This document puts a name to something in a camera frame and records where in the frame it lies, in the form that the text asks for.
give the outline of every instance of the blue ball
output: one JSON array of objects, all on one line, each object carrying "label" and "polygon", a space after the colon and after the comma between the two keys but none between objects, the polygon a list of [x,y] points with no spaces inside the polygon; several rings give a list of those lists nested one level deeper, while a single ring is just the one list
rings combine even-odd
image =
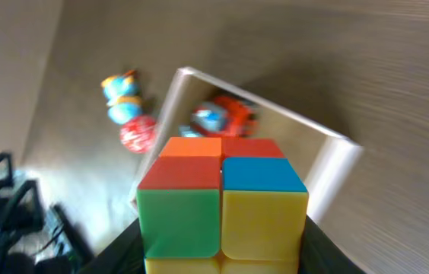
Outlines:
[{"label": "blue ball", "polygon": [[119,125],[127,123],[129,120],[137,117],[140,114],[140,107],[137,104],[132,103],[117,104],[108,110],[108,116],[110,119]]},{"label": "blue ball", "polygon": [[137,86],[124,77],[113,79],[104,89],[103,93],[108,100],[119,96],[133,96],[137,93]]}]

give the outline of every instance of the rubik's cube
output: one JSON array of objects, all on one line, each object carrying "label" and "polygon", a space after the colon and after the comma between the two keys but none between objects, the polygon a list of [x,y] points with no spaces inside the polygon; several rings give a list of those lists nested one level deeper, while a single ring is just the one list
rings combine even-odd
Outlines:
[{"label": "rubik's cube", "polygon": [[270,139],[171,138],[137,191],[147,274],[294,274],[306,187]]}]

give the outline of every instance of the blue tile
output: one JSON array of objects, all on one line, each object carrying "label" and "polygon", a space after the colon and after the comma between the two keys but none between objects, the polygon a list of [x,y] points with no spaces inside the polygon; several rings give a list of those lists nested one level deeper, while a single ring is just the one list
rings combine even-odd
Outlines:
[{"label": "blue tile", "polygon": [[307,192],[287,159],[228,158],[223,162],[223,189]]}]

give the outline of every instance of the wall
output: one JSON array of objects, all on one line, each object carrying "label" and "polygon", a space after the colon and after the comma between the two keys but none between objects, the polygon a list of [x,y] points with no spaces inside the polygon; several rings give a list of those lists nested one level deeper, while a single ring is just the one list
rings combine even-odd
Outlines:
[{"label": "wall", "polygon": [[21,160],[61,0],[0,0],[0,151]]}]

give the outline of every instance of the wooden floor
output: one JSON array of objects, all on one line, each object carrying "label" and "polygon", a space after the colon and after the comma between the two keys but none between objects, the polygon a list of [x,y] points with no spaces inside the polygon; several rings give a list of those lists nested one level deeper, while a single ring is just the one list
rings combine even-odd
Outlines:
[{"label": "wooden floor", "polygon": [[99,83],[141,68],[158,110],[184,65],[362,144],[322,229],[369,272],[429,273],[429,0],[66,1],[24,160],[96,251],[139,161]]}]

